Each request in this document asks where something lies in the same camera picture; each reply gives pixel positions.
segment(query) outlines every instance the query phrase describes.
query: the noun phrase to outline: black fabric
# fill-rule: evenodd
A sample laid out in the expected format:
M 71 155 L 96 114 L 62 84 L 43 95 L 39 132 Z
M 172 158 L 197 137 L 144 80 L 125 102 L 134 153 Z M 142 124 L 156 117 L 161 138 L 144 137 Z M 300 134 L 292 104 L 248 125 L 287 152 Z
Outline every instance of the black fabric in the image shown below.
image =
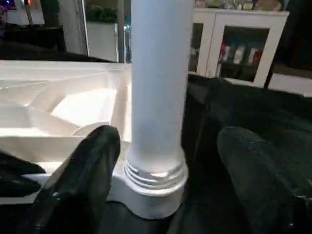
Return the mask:
M 36 181 L 0 169 L 0 197 L 23 197 L 40 188 Z
M 312 233 L 311 177 L 257 134 L 224 128 L 218 149 L 255 234 Z
M 44 174 L 45 170 L 40 166 L 8 155 L 0 151 L 0 169 L 7 170 L 16 175 Z
M 37 192 L 40 184 L 21 175 L 42 173 L 45 171 L 40 166 L 0 151 L 0 197 L 23 197 Z
M 119 153 L 116 128 L 105 125 L 92 131 L 52 174 L 16 233 L 93 233 Z

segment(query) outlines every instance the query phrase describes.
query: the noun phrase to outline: white wall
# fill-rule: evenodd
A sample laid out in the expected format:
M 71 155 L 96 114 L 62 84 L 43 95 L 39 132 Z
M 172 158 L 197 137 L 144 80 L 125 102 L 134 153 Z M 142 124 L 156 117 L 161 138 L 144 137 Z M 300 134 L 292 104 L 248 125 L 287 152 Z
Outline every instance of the white wall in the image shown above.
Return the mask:
M 312 97 L 312 79 L 273 74 L 269 89 Z

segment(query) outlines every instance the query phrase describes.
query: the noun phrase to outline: black surface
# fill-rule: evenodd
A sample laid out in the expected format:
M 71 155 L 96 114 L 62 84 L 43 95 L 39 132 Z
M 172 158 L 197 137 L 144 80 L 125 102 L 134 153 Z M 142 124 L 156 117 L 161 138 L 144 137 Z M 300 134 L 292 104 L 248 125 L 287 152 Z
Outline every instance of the black surface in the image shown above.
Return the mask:
M 8 24 L 4 30 L 4 37 L 2 40 L 66 52 L 62 27 L 34 26 L 32 28 L 22 28 Z

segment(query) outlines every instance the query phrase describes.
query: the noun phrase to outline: black rubber glove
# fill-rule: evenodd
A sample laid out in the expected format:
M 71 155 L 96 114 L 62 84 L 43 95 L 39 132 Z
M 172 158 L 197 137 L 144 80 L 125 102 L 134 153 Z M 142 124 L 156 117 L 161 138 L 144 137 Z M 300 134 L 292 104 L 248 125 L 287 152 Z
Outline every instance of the black rubber glove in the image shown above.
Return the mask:
M 23 197 L 37 192 L 40 184 L 22 175 L 43 173 L 36 164 L 0 152 L 0 197 Z

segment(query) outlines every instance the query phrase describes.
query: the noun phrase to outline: white tube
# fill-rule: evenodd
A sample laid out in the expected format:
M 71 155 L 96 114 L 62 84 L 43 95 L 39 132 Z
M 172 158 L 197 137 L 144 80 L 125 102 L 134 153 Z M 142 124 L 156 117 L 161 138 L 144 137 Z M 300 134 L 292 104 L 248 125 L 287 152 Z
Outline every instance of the white tube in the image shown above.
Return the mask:
M 193 0 L 132 0 L 132 143 L 126 183 L 136 193 L 174 203 L 159 217 L 176 211 L 187 179 L 180 135 L 193 10 Z

